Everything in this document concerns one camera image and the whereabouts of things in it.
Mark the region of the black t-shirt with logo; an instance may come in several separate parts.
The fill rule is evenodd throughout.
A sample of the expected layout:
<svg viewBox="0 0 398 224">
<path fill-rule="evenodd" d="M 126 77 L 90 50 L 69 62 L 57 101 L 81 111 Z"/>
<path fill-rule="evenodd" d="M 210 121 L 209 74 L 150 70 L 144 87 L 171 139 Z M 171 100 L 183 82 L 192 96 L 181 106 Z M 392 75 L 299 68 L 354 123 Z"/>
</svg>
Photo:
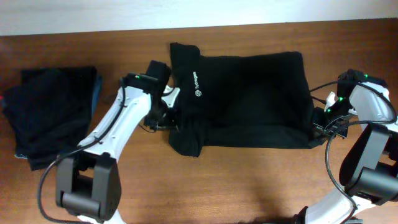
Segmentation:
<svg viewBox="0 0 398 224">
<path fill-rule="evenodd" d="M 311 149 L 314 105 L 300 52 L 206 57 L 172 43 L 176 130 L 171 147 L 197 157 L 205 146 Z"/>
</svg>

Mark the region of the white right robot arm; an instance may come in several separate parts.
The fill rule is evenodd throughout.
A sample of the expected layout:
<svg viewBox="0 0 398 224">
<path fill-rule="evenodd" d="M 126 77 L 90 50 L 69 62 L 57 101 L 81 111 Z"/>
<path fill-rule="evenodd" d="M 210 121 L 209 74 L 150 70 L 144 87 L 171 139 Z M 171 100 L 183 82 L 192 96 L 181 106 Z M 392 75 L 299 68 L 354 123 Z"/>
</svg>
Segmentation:
<svg viewBox="0 0 398 224">
<path fill-rule="evenodd" d="M 316 108 L 313 127 L 327 141 L 325 165 L 335 186 L 322 200 L 304 207 L 292 218 L 295 224 L 362 223 L 355 216 L 366 209 L 397 201 L 397 164 L 380 161 L 383 154 L 397 162 L 397 111 L 389 99 L 387 83 L 349 69 L 337 81 L 337 90 Z M 332 141 L 346 138 L 351 126 L 361 135 L 343 160 L 339 177 L 330 169 Z"/>
</svg>

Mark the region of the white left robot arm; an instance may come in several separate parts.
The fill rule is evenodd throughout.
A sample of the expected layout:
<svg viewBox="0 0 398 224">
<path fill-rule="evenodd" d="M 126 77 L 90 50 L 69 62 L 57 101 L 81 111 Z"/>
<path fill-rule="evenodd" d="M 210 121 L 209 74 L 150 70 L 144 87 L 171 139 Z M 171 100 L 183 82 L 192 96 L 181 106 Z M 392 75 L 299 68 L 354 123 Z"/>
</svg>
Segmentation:
<svg viewBox="0 0 398 224">
<path fill-rule="evenodd" d="M 58 162 L 56 204 L 79 223 L 123 223 L 118 211 L 122 151 L 155 104 L 170 109 L 179 93 L 180 88 L 147 75 L 124 77 L 114 103 L 97 127 L 79 142 L 75 153 Z"/>
</svg>

